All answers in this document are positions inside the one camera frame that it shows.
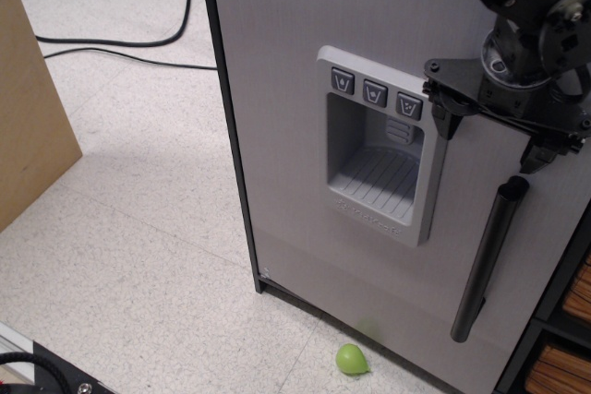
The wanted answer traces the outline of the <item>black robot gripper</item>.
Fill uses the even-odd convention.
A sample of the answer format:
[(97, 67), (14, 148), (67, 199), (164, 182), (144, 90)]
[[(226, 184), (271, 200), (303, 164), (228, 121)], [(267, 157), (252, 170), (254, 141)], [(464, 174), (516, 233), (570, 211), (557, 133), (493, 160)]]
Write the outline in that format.
[(439, 135), (452, 140), (462, 120), (481, 114), (530, 136), (520, 173), (537, 173), (590, 135), (590, 50), (577, 32), (557, 43), (492, 30), (474, 59), (430, 59), (423, 91)]

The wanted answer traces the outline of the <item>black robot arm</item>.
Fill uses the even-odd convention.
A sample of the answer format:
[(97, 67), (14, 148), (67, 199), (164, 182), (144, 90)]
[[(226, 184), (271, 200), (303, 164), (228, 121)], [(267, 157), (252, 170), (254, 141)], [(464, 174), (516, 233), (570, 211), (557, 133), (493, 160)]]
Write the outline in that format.
[(480, 0), (496, 14), (475, 59), (431, 59), (423, 91), (440, 136), (476, 114), (526, 133), (521, 172), (579, 152), (590, 135), (590, 0)]

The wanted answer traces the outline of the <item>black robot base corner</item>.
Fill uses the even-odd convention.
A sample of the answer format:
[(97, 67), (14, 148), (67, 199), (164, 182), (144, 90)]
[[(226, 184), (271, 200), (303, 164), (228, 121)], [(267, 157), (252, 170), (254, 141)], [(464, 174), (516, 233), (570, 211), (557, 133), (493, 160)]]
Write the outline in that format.
[(2, 322), (1, 392), (117, 393), (117, 390)]

